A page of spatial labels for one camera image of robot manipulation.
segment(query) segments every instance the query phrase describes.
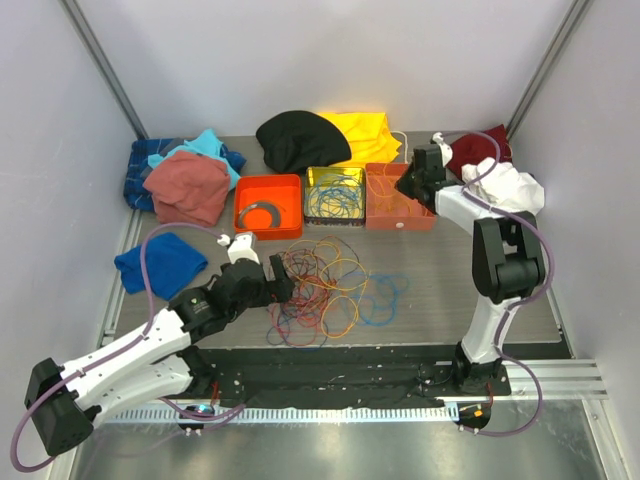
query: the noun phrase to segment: gray floor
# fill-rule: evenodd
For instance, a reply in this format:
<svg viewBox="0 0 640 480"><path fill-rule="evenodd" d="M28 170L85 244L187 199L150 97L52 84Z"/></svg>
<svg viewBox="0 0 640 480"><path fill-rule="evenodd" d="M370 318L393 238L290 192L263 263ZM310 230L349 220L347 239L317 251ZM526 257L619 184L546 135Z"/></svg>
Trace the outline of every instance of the gray floor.
<svg viewBox="0 0 640 480"><path fill-rule="evenodd" d="M530 418L534 402L496 402L487 430ZM548 401L508 439L450 422L229 425L187 438L176 425L107 424L85 442L73 480L604 480L582 403Z"/></svg>
<svg viewBox="0 0 640 480"><path fill-rule="evenodd" d="M409 134L410 148L428 143L428 134ZM262 149L253 137L226 138L231 150L242 152L248 159L243 175L269 173L262 161ZM229 195L217 229L233 235L233 194ZM143 216L140 239L155 226L155 216ZM225 250L212 236L198 231L176 231L186 242L208 259L208 268L192 285L204 283L226 261ZM351 244L367 270L383 274L404 274L410 288L399 302L397 316L385 327L356 326L341 339L327 345L388 345L388 344L455 344L465 334L477 300L471 279L471 238L446 219L439 218L428 233L399 231L367 231L352 227L306 227L303 239L320 240L337 235ZM262 259L286 250L287 241L258 242ZM157 308L165 302L158 300ZM148 307L143 293L127 295L117 326L122 336L146 321ZM201 347L266 347L271 323L265 310L245 312L236 322L217 335L203 340ZM302 333L292 341L305 343ZM558 328L548 301L540 300L522 308L507 336L508 342L557 342Z"/></svg>

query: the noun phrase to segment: light blue cloth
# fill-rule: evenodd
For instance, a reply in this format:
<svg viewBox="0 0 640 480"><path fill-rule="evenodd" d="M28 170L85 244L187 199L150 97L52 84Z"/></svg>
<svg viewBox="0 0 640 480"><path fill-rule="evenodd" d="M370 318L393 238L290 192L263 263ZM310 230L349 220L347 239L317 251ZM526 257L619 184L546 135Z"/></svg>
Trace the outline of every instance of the light blue cloth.
<svg viewBox="0 0 640 480"><path fill-rule="evenodd" d="M222 142L218 140L218 137L216 137L216 134L213 133L213 130L209 128L204 132L202 132L200 136L195 140L191 140L191 141L185 140L184 145L180 145L179 147L174 148L169 153L167 153L164 157L159 154L149 155L149 158L147 159L147 163L151 168L156 168L158 165L160 165L164 161L165 158L169 158L174 153L180 152L180 151L206 155L207 157L211 157L216 160L220 160L221 162L224 162L224 164L227 166L227 172L231 177L229 190L233 190L234 188L236 188L236 183L238 183L238 180L240 179L240 175L238 175L238 173L233 168L231 168L231 165L229 165L229 162L227 161L227 159L220 154L221 149L222 149Z"/></svg>

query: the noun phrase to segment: wall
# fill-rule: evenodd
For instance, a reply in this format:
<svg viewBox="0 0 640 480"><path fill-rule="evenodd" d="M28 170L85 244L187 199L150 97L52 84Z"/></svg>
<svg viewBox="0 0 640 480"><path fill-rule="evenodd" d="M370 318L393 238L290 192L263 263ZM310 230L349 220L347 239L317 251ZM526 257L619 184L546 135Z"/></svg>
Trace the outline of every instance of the wall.
<svg viewBox="0 0 640 480"><path fill-rule="evenodd" d="M95 347L134 135L57 2L0 3L0 476L31 367ZM23 463L45 458L35 429ZM45 478L46 472L29 478Z"/></svg>
<svg viewBox="0 0 640 480"><path fill-rule="evenodd" d="M151 136L288 109L508 122L571 0L80 0Z"/></svg>
<svg viewBox="0 0 640 480"><path fill-rule="evenodd" d="M636 0L594 2L513 149L546 188L540 224L558 261L570 338L597 360L640 475L638 18Z"/></svg>

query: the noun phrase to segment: white cloth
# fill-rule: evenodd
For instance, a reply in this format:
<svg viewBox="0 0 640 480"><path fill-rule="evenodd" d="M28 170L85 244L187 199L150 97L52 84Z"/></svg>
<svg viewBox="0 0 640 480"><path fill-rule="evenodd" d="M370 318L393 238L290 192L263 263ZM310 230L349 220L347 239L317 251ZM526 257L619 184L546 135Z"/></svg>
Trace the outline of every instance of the white cloth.
<svg viewBox="0 0 640 480"><path fill-rule="evenodd" d="M478 165L463 165L462 180L467 183L489 170L495 160L485 158ZM508 212L529 211L536 215L544 207L544 188L528 173L520 173L508 162L496 168L478 183L471 192L491 205Z"/></svg>

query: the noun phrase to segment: orange box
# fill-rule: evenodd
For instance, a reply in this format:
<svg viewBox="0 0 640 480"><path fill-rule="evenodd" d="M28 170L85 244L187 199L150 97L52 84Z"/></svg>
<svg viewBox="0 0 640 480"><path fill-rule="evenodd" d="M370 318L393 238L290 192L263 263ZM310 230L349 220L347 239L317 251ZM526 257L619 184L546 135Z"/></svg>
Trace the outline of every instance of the orange box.
<svg viewBox="0 0 640 480"><path fill-rule="evenodd" d="M271 227L272 214L259 205L242 218L247 207L261 202L273 205L280 215L280 226ZM302 235L302 182L298 175L260 175L242 177L236 185L233 226L237 233L253 232L259 240L298 238Z"/></svg>
<svg viewBox="0 0 640 480"><path fill-rule="evenodd" d="M406 163L367 163L367 221L371 230L431 230L436 216L395 189Z"/></svg>

